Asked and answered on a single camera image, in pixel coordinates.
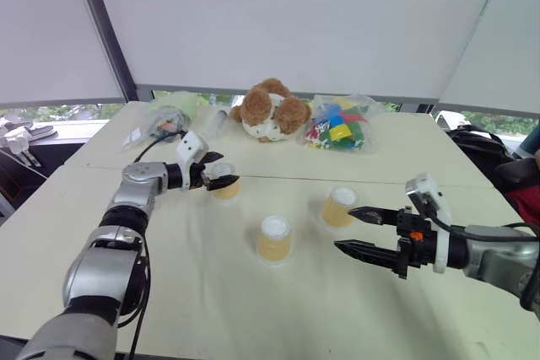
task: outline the yellow block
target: yellow block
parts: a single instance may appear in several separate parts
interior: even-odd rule
[[[353,133],[346,124],[340,124],[334,128],[330,128],[330,138],[333,141],[337,141],[342,138],[351,137]]]
[[[351,105],[345,98],[343,97],[336,97],[336,102],[341,105],[341,108],[344,110],[348,110],[353,108],[353,105]]]

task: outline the blue block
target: blue block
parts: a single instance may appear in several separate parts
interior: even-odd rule
[[[338,105],[336,103],[329,103],[324,104],[324,110],[327,113],[327,116],[337,116],[343,109],[341,108],[341,105]]]
[[[330,128],[334,128],[335,126],[341,126],[342,124],[345,124],[345,120],[340,115],[331,116],[329,120],[330,120]]]

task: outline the stuffed animal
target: stuffed animal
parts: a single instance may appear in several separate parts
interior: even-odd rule
[[[272,78],[254,86],[229,115],[260,142],[270,142],[294,134],[311,118],[311,109]]]

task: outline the black cable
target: black cable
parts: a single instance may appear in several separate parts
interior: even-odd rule
[[[144,290],[143,295],[141,295],[141,299],[138,302],[137,308],[135,309],[135,312],[126,320],[123,320],[122,322],[118,323],[118,328],[123,328],[126,325],[129,325],[133,322],[135,318],[137,318],[137,315],[141,312],[141,309],[143,308],[143,302],[144,302],[144,296],[146,294],[146,290],[148,289],[149,284],[148,280],[144,283]]]
[[[535,223],[507,223],[506,225],[503,225],[503,227],[505,227],[505,228],[521,228],[521,227],[523,227],[523,228],[529,228],[533,232],[535,232],[534,230],[536,229],[537,232],[535,232],[535,234],[538,234],[538,232],[540,232],[540,225],[536,225]]]
[[[149,149],[150,149],[151,147],[153,147],[156,143],[161,142],[161,141],[163,141],[164,139],[167,139],[167,138],[170,138],[170,137],[175,137],[176,135],[182,135],[182,136],[184,136],[184,135],[186,135],[186,132],[185,132],[185,131],[182,131],[182,130],[180,130],[180,131],[174,131],[174,132],[169,132],[168,134],[166,134],[166,135],[164,135],[164,136],[162,136],[162,137],[159,137],[159,138],[155,139],[152,143],[150,143],[150,144],[149,144],[149,145],[148,145],[148,146],[147,146],[147,147],[146,147],[146,148],[145,148],[145,149],[144,149],[144,150],[143,150],[143,151],[135,158],[135,160],[133,160],[133,162],[136,163],[136,162],[140,161],[141,158],[144,156],[144,154],[145,154],[146,152],[148,152]]]
[[[428,218],[431,219],[434,223],[439,225],[441,229],[444,229],[450,235],[462,237],[470,240],[477,240],[478,242],[538,242],[538,237],[536,236],[490,236],[490,235],[476,235],[471,234],[467,231],[462,231],[456,229],[440,221],[434,213],[428,214]],[[519,225],[517,223],[510,223],[511,228],[517,228]]]
[[[150,297],[150,285],[152,282],[152,272],[150,271],[150,253],[149,253],[149,246],[146,243],[146,238],[143,238],[143,242],[144,242],[144,250],[146,250],[146,270],[148,273],[147,274],[148,279],[146,283],[147,288],[144,290],[145,294],[144,294],[144,300],[143,300],[143,304],[140,311],[141,314],[138,316],[137,327],[135,328],[135,334],[133,335],[132,347],[129,351],[129,355],[127,356],[127,360],[133,360],[133,357],[135,356],[135,349],[137,348],[138,337],[141,333],[141,326],[143,325],[144,313],[146,312],[146,307],[149,303],[148,300]]]

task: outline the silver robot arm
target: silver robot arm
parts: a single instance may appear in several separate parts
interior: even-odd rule
[[[411,207],[399,211],[358,207],[349,212],[366,223],[394,225],[400,235],[397,250],[359,240],[334,244],[343,253],[389,268],[400,278],[407,278],[409,266],[420,268],[429,263],[439,273],[447,267],[462,269],[467,277],[514,294],[522,308],[540,320],[540,234],[534,237],[508,226],[447,225],[451,224],[450,208],[427,174],[410,180],[406,193],[419,215],[412,214]]]
[[[119,318],[133,314],[145,293],[145,233],[155,197],[167,189],[215,190],[238,180],[233,175],[210,180],[204,163],[222,155],[207,153],[206,144],[191,132],[184,140],[178,164],[135,163],[122,171],[100,225],[67,272],[64,312],[37,331],[17,360],[114,358]]]

